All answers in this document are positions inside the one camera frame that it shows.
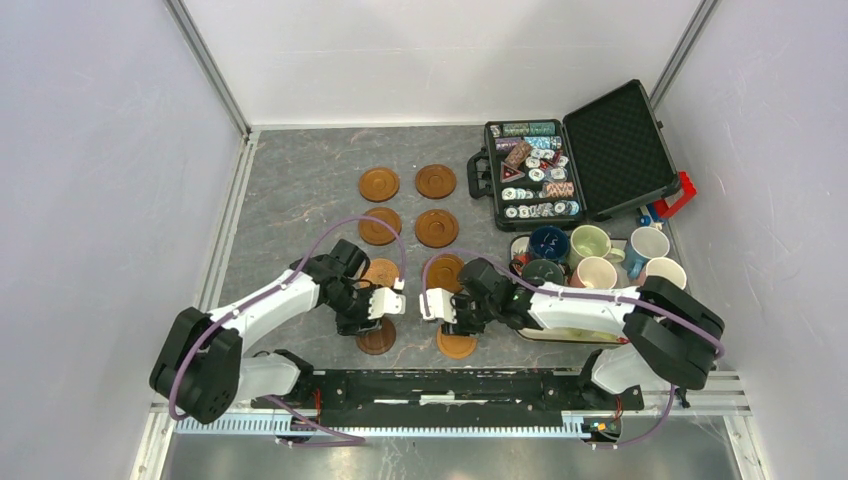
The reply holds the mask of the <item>orange coaster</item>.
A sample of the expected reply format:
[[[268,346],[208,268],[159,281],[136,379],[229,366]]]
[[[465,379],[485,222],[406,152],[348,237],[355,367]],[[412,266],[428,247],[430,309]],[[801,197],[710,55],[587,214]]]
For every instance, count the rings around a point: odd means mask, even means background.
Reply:
[[[439,327],[436,343],[443,355],[451,359],[461,360],[469,357],[476,350],[478,340],[471,336],[445,334]]]

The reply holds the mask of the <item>dark walnut coaster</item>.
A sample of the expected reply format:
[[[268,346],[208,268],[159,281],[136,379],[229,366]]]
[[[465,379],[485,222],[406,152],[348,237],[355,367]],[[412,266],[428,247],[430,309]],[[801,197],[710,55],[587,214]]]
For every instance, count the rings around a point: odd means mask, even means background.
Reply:
[[[395,324],[390,319],[383,318],[379,329],[357,336],[355,342],[357,347],[365,354],[382,355],[393,347],[396,336]]]

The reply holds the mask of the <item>light cork coaster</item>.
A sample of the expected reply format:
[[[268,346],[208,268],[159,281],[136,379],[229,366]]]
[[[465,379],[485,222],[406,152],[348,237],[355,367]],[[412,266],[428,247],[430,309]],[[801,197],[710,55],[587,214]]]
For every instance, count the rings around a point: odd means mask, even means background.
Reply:
[[[385,258],[375,258],[370,262],[370,266],[362,275],[362,282],[366,286],[374,285],[391,288],[398,278],[399,268],[394,262]]]

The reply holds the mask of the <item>wooden coaster four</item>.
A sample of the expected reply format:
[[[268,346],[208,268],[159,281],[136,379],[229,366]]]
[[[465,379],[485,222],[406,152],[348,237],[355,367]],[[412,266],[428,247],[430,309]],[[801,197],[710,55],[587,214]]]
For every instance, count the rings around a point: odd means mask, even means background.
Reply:
[[[428,270],[425,287],[427,289],[441,288],[454,294],[460,293],[463,287],[458,281],[458,274],[464,265],[464,261],[454,254],[439,256]]]

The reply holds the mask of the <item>wooden coaster five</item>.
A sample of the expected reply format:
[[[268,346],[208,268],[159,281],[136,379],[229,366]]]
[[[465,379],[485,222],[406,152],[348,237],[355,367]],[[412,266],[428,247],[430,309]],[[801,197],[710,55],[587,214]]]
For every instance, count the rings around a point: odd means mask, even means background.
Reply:
[[[363,241],[374,246],[384,246],[395,240],[394,235],[386,227],[388,225],[396,233],[402,231],[402,222],[399,214],[388,207],[375,207],[364,213],[365,216],[381,220],[360,220],[358,232]]]

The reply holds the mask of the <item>wooden coaster three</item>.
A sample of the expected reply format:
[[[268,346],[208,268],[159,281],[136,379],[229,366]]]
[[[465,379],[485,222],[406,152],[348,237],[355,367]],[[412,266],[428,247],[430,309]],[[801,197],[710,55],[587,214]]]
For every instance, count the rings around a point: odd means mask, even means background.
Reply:
[[[447,210],[431,209],[421,213],[415,222],[415,235],[426,247],[440,249],[451,245],[458,237],[460,225]]]

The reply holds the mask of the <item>dark blue mug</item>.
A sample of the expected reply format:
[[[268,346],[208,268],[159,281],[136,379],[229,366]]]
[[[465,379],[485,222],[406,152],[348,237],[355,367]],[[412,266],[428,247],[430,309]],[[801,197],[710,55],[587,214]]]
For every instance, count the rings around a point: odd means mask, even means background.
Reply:
[[[532,259],[564,264],[571,250],[570,238],[555,226],[542,226],[528,237],[528,253]]]

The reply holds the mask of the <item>wooden coaster one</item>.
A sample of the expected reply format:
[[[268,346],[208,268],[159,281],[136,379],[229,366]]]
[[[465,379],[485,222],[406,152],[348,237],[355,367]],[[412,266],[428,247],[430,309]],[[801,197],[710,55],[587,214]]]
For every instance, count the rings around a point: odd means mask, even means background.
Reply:
[[[380,203],[392,199],[399,191],[400,178],[387,167],[365,171],[358,182],[361,196],[370,202]]]

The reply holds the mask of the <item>wooden coaster two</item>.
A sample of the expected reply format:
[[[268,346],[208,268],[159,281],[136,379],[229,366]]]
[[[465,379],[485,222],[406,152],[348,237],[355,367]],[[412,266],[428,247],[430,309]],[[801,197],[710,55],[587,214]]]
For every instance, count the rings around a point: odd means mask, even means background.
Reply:
[[[457,178],[453,170],[443,164],[422,167],[416,174],[415,187],[419,194],[429,199],[442,199],[453,193]]]

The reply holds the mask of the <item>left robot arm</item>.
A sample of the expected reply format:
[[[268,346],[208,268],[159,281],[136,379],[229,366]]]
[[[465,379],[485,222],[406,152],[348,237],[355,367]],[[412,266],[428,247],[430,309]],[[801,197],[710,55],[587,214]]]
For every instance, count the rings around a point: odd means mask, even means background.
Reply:
[[[326,306],[342,336],[379,329],[389,306],[402,306],[392,287],[358,278],[370,260],[363,250],[338,241],[327,254],[292,263],[279,278],[210,312],[195,307],[175,318],[151,371],[150,387],[168,401],[174,420],[217,420],[235,402],[278,395],[290,407],[306,405],[313,379],[292,356],[243,354],[284,322]]]

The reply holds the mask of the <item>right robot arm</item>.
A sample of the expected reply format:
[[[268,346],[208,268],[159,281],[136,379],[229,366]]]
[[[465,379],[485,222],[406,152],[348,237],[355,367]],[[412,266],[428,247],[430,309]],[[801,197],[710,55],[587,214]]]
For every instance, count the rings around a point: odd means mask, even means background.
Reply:
[[[476,258],[460,269],[458,281],[459,294],[432,288],[419,296],[423,318],[440,321],[451,335],[477,335],[497,321],[515,330],[580,329],[625,339],[588,361],[589,374],[577,382],[580,400],[591,408],[654,379],[701,390],[725,354],[724,321],[663,277],[650,276],[641,286],[577,288],[531,283]]]

